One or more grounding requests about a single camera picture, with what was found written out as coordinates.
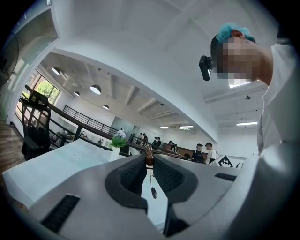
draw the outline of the office chair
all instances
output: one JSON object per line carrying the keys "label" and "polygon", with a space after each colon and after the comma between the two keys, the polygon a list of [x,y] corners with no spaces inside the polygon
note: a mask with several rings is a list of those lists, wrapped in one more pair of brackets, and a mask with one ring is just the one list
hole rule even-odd
{"label": "office chair", "polygon": [[48,98],[36,91],[31,93],[28,100],[22,101],[22,153],[26,161],[52,150],[49,137],[50,111]]}

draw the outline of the fan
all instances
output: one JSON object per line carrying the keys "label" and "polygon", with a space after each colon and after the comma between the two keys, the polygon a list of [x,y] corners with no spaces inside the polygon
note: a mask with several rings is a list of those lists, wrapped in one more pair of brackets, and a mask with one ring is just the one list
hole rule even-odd
{"label": "fan", "polygon": [[0,87],[14,73],[19,56],[19,42],[15,34],[10,33],[0,52]]}

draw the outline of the blue hair net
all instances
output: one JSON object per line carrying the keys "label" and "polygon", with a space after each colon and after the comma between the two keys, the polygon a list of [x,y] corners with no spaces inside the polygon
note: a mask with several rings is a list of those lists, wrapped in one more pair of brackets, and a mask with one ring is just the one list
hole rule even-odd
{"label": "blue hair net", "polygon": [[234,22],[228,22],[221,27],[220,31],[216,35],[216,39],[218,40],[218,42],[222,43],[222,42],[224,42],[224,40],[229,38],[231,36],[232,30],[240,31],[242,34],[244,34],[246,39],[248,39],[249,41],[255,42],[255,39],[251,36],[248,28],[242,28],[242,27],[236,25]]}

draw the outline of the white table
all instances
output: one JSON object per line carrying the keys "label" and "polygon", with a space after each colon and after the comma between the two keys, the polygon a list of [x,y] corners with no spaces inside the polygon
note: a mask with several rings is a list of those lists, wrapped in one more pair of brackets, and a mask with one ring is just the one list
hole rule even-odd
{"label": "white table", "polygon": [[[28,209],[44,194],[73,174],[109,161],[111,151],[78,139],[63,147],[6,170],[2,175],[9,194]],[[167,210],[167,198],[152,177],[157,191],[154,199],[150,189],[149,170],[142,186],[142,197],[148,202],[148,218],[158,229],[163,227]]]}

